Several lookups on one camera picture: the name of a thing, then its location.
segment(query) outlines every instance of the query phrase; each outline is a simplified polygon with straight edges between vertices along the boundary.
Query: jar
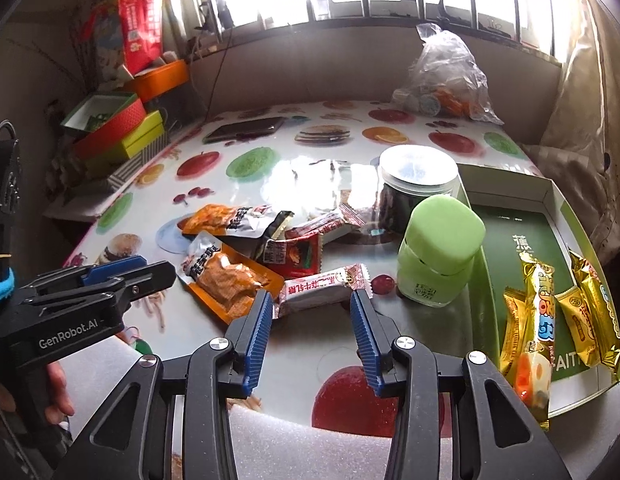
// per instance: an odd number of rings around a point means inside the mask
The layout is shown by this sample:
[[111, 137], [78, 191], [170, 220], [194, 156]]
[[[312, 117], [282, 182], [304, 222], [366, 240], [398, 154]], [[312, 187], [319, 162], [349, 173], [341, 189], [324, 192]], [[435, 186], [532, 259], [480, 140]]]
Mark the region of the jar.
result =
[[410, 215], [399, 248], [399, 291], [427, 306], [449, 304], [468, 283], [484, 237], [483, 221], [456, 198], [424, 199]]
[[454, 159], [436, 148], [399, 145], [379, 156], [384, 186], [379, 197], [380, 227], [405, 233], [414, 207], [429, 196], [456, 196], [459, 172]]

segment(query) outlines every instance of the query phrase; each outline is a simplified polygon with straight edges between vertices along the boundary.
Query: blue band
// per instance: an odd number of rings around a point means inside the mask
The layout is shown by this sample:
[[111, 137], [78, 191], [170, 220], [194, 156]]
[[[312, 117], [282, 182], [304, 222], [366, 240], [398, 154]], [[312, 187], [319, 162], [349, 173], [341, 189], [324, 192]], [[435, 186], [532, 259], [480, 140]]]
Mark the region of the blue band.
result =
[[8, 277], [2, 282], [0, 282], [0, 301], [10, 296], [13, 290], [14, 290], [14, 273], [12, 272], [12, 269], [10, 269], [8, 273]]

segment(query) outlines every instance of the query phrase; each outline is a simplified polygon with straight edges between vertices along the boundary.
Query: white jar lid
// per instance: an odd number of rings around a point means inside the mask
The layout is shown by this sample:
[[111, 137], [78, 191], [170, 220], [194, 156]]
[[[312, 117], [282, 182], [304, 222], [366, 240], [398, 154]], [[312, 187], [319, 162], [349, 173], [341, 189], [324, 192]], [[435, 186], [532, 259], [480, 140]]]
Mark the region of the white jar lid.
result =
[[379, 157], [383, 180], [395, 189], [418, 196], [450, 192], [458, 181], [455, 160], [429, 146], [400, 144]]

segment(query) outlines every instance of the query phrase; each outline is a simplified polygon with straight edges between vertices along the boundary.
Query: yellow box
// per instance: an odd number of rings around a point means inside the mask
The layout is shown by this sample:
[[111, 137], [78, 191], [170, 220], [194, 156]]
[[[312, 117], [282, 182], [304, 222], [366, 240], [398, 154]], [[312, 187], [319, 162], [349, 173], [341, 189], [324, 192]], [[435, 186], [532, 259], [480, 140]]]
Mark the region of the yellow box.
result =
[[109, 175], [122, 162], [130, 160], [138, 152], [164, 134], [164, 123], [159, 111], [146, 115], [143, 122], [127, 134], [115, 146], [101, 155], [84, 160], [90, 178]]

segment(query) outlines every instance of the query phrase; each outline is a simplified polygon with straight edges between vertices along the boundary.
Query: smartphone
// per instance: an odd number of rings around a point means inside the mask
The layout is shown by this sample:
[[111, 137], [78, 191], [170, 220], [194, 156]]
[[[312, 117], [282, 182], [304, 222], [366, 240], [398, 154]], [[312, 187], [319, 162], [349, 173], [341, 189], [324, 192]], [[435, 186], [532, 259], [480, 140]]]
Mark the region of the smartphone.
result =
[[271, 135], [281, 127], [285, 120], [285, 117], [268, 117], [241, 123], [224, 124], [203, 139], [203, 143], [211, 144], [220, 140], [253, 139]]

